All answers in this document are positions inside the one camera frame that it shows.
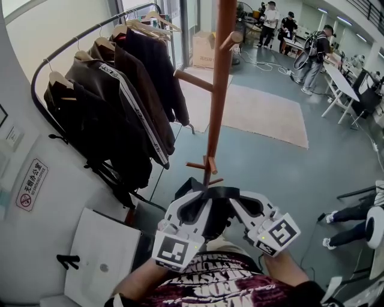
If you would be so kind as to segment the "person's beige trousers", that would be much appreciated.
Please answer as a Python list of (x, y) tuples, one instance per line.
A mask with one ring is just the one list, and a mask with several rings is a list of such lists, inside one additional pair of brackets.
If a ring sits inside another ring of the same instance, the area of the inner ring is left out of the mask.
[(232, 252), (235, 254), (241, 254), (252, 259), (252, 257), (246, 252), (246, 250), (230, 242), (224, 236), (218, 236), (216, 239), (209, 241), (206, 244), (206, 251)]

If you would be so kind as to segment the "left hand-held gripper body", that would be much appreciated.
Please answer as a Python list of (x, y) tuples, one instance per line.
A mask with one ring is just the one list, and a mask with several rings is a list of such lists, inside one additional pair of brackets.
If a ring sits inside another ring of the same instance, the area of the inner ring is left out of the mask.
[(155, 234), (152, 259), (158, 266), (174, 272), (182, 272), (189, 265), (205, 238), (196, 227), (169, 221), (160, 221)]

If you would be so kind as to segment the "black metal garment rail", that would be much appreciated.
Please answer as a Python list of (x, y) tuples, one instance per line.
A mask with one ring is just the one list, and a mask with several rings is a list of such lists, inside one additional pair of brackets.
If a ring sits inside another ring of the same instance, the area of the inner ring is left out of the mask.
[[(117, 23), (117, 26), (121, 25), (121, 24), (124, 24), (124, 21), (122, 23), (119, 23), (119, 21), (120, 21), (120, 19), (114, 21), (114, 22)], [(149, 24), (150, 26), (153, 26), (153, 27), (156, 27), (156, 28), (159, 27), (159, 26), (152, 25), (151, 21), (149, 23), (146, 22), (146, 24)], [(138, 33), (138, 34), (145, 35), (145, 34), (143, 34), (141, 32), (133, 30), (132, 28), (130, 28), (130, 29), (132, 31)], [(110, 39), (111, 37), (113, 37), (112, 34), (107, 39), (109, 41), (111, 41), (111, 39)], [(156, 40), (162, 41), (166, 45), (166, 47), (167, 47), (167, 44), (169, 42), (169, 41), (167, 41), (165, 39), (162, 39), (162, 40), (161, 39), (156, 39)], [(111, 42), (112, 42), (112, 45), (114, 47), (117, 45), (113, 41), (111, 41)], [(63, 128), (60, 126), (60, 124), (58, 124), (56, 119), (48, 111), (46, 101), (44, 100), (44, 96), (42, 98), (38, 97), (37, 92), (36, 92), (36, 83), (37, 83), (38, 76), (37, 76), (37, 78), (35, 80), (33, 80), (33, 77), (32, 77), (32, 80), (31, 80), (31, 97), (32, 97), (32, 100), (33, 100), (36, 108), (40, 111), (40, 113), (43, 115), (45, 120), (48, 121), (48, 123), (51, 124), (51, 126), (55, 129), (55, 133), (54, 133), (53, 137), (56, 138), (56, 139), (61, 139), (66, 144), (71, 145), (73, 148), (75, 148), (73, 146), (70, 138), (66, 135), (65, 131), (63, 130)], [(82, 153), (77, 148), (75, 148), (75, 150), (78, 151), (78, 153), (82, 155)], [(139, 189), (142, 189), (142, 188), (138, 188), (136, 190), (129, 190), (127, 188), (127, 186), (123, 183), (123, 181), (120, 178), (119, 174), (116, 171), (114, 171), (110, 161), (105, 161), (105, 162), (102, 162), (102, 163), (98, 164), (96, 162), (92, 162), (92, 161), (88, 160), (85, 157), (84, 157), (84, 159), (86, 161), (86, 164), (85, 164), (86, 168), (92, 170), (100, 179), (102, 179), (110, 187), (113, 195), (124, 206), (126, 206), (126, 207), (132, 207), (133, 206), (132, 199), (133, 199), (133, 197), (135, 197), (137, 195), (137, 191)], [(157, 163), (152, 158), (150, 158), (150, 162), (151, 162), (152, 165), (153, 165), (153, 163)]]

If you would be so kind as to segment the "white oval frame pack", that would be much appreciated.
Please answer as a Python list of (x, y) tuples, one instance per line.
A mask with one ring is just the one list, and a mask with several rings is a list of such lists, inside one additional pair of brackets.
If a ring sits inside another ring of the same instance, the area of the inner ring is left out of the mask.
[(317, 55), (317, 36), (319, 31), (314, 31), (305, 41), (301, 54), (295, 59), (293, 67), (296, 70), (302, 69), (310, 56)]

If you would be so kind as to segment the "small black stand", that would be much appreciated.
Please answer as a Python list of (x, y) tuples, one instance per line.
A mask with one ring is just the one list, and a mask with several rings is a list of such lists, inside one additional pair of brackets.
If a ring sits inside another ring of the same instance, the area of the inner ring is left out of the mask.
[(80, 257), (78, 255), (57, 255), (56, 259), (65, 270), (68, 270), (69, 266), (75, 270), (79, 269), (78, 263), (80, 262)]

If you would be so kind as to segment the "dark maroon jacket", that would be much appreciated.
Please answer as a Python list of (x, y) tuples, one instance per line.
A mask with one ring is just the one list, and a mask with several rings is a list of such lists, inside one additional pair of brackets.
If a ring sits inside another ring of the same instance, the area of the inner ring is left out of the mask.
[(147, 70), (169, 121), (183, 126), (190, 124), (185, 97), (179, 80), (173, 75), (174, 67), (166, 45), (155, 38), (127, 29), (125, 34), (111, 37), (111, 41), (142, 62)]

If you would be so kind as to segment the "red and white wall sign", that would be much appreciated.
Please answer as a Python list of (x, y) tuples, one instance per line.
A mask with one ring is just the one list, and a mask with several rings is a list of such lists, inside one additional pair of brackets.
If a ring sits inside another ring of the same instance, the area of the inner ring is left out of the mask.
[(38, 158), (32, 160), (16, 197), (17, 207), (27, 212), (33, 210), (34, 203), (48, 172), (49, 169), (44, 162)]

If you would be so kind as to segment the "black standing fan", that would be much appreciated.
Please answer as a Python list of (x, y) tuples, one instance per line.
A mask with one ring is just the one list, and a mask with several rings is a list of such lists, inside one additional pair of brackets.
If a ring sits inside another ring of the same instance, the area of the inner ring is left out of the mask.
[(236, 19), (235, 19), (235, 31), (239, 32), (242, 36), (242, 41), (235, 47), (233, 51), (234, 59), (232, 65), (239, 65), (242, 48), (246, 41), (246, 36), (249, 30), (253, 27), (253, 9), (242, 1), (237, 1), (236, 6)]

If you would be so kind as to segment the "beige floor rug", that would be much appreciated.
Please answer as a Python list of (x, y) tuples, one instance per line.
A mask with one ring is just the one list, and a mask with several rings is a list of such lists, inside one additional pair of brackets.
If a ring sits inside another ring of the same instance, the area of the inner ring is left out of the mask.
[(222, 125), (309, 148), (297, 102), (245, 86), (227, 88)]

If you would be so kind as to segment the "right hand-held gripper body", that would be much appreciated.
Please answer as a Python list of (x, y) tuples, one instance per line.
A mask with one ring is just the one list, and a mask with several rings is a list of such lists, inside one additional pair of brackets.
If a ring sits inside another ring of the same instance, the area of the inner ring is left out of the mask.
[(301, 234), (290, 214), (282, 214), (277, 207), (267, 207), (261, 215), (249, 218), (245, 227), (252, 245), (271, 257), (284, 251)]

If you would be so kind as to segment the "wooden coat stand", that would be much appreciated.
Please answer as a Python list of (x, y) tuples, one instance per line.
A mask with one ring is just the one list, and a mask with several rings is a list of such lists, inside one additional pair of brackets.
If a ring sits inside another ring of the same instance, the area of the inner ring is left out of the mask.
[(206, 82), (181, 70), (176, 70), (173, 73), (177, 79), (211, 93), (208, 145), (206, 155), (203, 157), (203, 164), (186, 163), (187, 167), (204, 170), (204, 186), (223, 181), (222, 179), (211, 180), (211, 176), (217, 174), (215, 155), (226, 102), (229, 70), (232, 63), (232, 47), (242, 41), (242, 34), (235, 31), (236, 8), (237, 0), (217, 0), (213, 82)]

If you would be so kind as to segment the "white wall notice card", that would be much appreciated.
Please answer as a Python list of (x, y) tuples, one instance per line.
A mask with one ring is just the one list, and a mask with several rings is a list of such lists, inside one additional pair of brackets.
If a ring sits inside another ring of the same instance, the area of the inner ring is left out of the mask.
[(23, 136), (23, 131), (18, 126), (13, 125), (5, 138), (5, 142), (10, 149), (15, 152), (22, 141)]

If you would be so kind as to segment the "brown jacket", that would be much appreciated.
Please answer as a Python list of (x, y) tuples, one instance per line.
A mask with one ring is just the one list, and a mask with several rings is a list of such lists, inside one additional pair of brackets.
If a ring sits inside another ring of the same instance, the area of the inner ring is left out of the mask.
[(94, 43), (88, 53), (92, 58), (112, 64), (118, 71), (125, 74), (145, 107), (166, 154), (173, 154), (175, 151), (173, 130), (142, 62), (117, 45), (114, 50), (111, 50)]

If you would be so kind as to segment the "black bag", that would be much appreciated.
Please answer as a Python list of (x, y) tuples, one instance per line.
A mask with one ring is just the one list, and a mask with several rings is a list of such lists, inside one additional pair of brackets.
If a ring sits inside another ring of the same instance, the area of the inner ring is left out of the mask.
[(235, 211), (230, 199), (238, 200), (240, 190), (234, 187), (206, 187), (195, 178), (189, 178), (175, 193), (175, 200), (192, 192), (201, 192), (202, 195), (195, 201), (186, 205), (178, 212), (178, 218), (185, 225), (193, 225), (202, 214), (203, 207), (211, 200), (212, 207), (208, 213), (202, 236), (206, 240), (214, 240), (230, 225), (229, 218), (234, 217)]

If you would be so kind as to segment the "person's maroon printed t-shirt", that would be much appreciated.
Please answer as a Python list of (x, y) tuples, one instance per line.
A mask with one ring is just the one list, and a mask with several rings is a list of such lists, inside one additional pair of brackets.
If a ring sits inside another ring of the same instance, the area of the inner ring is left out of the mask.
[(200, 252), (183, 272), (168, 271), (142, 300), (111, 294), (104, 307), (344, 307), (333, 297), (325, 299), (312, 280), (287, 285), (262, 273), (253, 259), (232, 252)]

